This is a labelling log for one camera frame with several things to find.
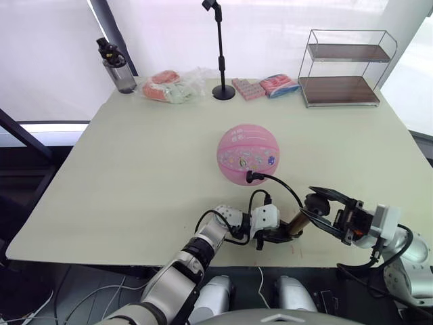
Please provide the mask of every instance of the pink basketball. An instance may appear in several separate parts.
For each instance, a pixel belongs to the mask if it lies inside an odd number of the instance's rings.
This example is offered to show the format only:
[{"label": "pink basketball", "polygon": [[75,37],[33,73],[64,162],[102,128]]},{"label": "pink basketball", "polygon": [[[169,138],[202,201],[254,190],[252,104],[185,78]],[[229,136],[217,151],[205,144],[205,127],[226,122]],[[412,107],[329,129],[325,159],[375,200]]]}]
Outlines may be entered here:
[{"label": "pink basketball", "polygon": [[264,127],[241,124],[228,130],[216,151],[218,166],[233,183],[254,186],[263,181],[246,182],[246,172],[273,174],[279,162],[277,140]]}]

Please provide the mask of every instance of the wooden shelf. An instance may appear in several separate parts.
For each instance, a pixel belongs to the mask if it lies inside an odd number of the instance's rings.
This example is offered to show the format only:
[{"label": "wooden shelf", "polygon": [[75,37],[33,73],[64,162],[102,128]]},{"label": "wooden shelf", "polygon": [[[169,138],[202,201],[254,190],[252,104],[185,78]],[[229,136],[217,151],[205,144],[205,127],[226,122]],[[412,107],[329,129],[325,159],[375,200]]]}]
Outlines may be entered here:
[{"label": "wooden shelf", "polygon": [[363,77],[302,77],[298,80],[308,107],[378,105]]},{"label": "wooden shelf", "polygon": [[308,44],[313,61],[322,62],[389,62],[390,57],[379,45]]}]

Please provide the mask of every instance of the white curtain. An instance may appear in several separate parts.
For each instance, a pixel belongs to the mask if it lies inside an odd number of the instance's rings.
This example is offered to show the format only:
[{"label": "white curtain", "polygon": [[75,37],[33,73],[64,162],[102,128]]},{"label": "white curtain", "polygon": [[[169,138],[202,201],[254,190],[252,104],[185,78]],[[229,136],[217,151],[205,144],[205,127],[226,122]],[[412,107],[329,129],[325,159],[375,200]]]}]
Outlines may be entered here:
[{"label": "white curtain", "polygon": [[[217,24],[202,0],[109,0],[140,75],[218,67]],[[432,0],[219,0],[228,77],[297,77],[312,28],[386,29],[399,57]]]},{"label": "white curtain", "polygon": [[85,0],[0,0],[0,108],[16,121],[90,120],[114,86]]}]

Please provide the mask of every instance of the floor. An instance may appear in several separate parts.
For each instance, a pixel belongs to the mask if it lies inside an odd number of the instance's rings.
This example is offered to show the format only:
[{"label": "floor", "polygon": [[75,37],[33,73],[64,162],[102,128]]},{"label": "floor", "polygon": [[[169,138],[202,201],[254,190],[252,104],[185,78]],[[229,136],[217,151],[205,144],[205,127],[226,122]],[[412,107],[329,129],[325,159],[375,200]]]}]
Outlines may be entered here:
[{"label": "floor", "polygon": [[[52,264],[49,265],[53,274],[53,280],[55,287],[58,289],[62,278],[68,271],[69,265],[65,264]],[[124,286],[140,287],[146,283],[144,279],[136,278],[133,276],[124,276],[121,274],[107,272],[92,267],[82,265],[71,265],[70,271],[64,280],[60,292],[58,293],[58,318],[63,321],[65,317],[72,311],[75,305],[86,297],[89,293],[97,288],[101,288],[107,285],[122,283],[123,278]],[[98,323],[108,303],[117,292],[117,288],[107,288],[101,290],[89,297],[79,308],[72,314],[69,319],[69,325],[83,325],[83,324],[96,324]],[[109,315],[119,307],[126,305],[132,301],[138,301],[143,289],[141,290],[126,290],[122,289],[118,292],[115,299],[111,303],[107,310],[106,315]],[[53,302],[54,298],[51,299],[50,303],[38,314],[38,316],[53,317]],[[54,324],[54,320],[49,319],[35,319],[31,322],[32,325],[43,325],[43,324]]]},{"label": "floor", "polygon": [[411,132],[411,134],[418,148],[433,167],[433,137],[415,132]]},{"label": "floor", "polygon": [[[20,263],[16,263],[12,267],[17,266],[20,267]],[[37,268],[39,268],[38,272],[44,270],[46,276],[52,277],[56,290],[59,290],[62,279],[70,268],[58,293],[58,319],[61,320],[59,324],[63,324],[62,321],[76,304],[96,288],[113,284],[119,285],[124,278],[124,285],[130,287],[143,286],[147,281],[145,278],[125,277],[119,273],[84,265],[38,263]],[[299,279],[304,284],[316,303],[317,309],[322,313],[330,313],[366,325],[403,324],[397,314],[395,304],[391,300],[376,301],[372,299],[363,287],[353,281],[339,279],[335,269],[264,267],[263,273],[265,281],[262,293],[271,307],[277,307],[275,282],[280,276],[287,275]],[[203,284],[214,276],[222,274],[228,275],[235,286],[231,299],[231,310],[265,307],[257,292],[261,280],[257,267],[211,267],[206,272]],[[89,297],[72,314],[68,324],[98,323],[116,291],[117,288],[107,288]],[[127,303],[137,302],[142,291],[143,289],[122,289],[120,295],[117,294],[114,297],[107,310],[107,315]],[[44,307],[38,316],[53,317],[53,302],[54,299]],[[31,324],[54,324],[54,320],[35,319]]]}]

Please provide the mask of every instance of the table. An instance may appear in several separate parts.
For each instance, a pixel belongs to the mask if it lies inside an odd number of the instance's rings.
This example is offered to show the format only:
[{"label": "table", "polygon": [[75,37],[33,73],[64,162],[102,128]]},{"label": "table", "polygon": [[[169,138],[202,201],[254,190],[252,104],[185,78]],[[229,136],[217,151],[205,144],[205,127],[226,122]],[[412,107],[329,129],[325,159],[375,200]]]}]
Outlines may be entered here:
[{"label": "table", "polygon": [[[290,221],[294,199],[270,180],[237,186],[221,174],[216,148],[241,123],[270,130],[281,150],[275,175],[303,198],[308,186],[401,207],[401,223],[433,244],[433,169],[380,92],[378,107],[306,108],[300,92],[245,102],[208,94],[182,105],[114,92],[99,109],[7,250],[10,259],[102,265],[164,265],[219,204],[246,211],[264,188]],[[334,220],[336,206],[329,216]],[[308,225],[296,241],[263,251],[224,244],[212,265],[360,264],[370,250],[343,245]]]}]

